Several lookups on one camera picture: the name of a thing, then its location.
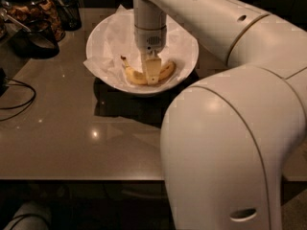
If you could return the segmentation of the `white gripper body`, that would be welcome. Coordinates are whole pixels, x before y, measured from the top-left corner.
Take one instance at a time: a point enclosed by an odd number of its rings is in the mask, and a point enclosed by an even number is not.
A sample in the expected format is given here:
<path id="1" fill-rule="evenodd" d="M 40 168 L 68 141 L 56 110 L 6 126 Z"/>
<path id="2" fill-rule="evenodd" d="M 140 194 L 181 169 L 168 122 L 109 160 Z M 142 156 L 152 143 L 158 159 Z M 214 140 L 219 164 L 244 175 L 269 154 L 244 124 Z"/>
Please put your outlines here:
<path id="1" fill-rule="evenodd" d="M 167 26 L 164 25 L 159 29 L 143 29 L 134 26 L 134 39 L 136 47 L 141 54 L 159 54 L 166 45 Z"/>

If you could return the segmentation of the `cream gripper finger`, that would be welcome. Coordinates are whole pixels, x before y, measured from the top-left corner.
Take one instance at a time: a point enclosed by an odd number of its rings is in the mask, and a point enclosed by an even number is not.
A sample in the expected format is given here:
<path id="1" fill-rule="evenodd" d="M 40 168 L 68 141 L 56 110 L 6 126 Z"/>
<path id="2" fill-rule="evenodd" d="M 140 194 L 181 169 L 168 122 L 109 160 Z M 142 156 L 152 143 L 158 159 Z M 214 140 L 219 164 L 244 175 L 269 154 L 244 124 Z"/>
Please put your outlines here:
<path id="1" fill-rule="evenodd" d="M 142 54 L 142 70 L 148 85 L 157 84 L 161 71 L 161 58 L 158 55 Z"/>

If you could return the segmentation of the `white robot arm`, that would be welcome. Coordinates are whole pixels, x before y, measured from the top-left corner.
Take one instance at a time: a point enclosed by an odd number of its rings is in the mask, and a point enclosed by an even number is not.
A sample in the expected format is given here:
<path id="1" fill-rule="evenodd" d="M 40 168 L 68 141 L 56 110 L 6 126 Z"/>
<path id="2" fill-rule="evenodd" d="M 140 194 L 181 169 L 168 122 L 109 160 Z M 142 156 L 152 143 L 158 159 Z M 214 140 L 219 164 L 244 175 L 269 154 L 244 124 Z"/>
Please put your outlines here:
<path id="1" fill-rule="evenodd" d="M 226 65 L 170 104 L 160 150 L 177 230 L 282 230 L 284 163 L 306 136 L 306 33 L 238 0 L 147 0 Z"/>

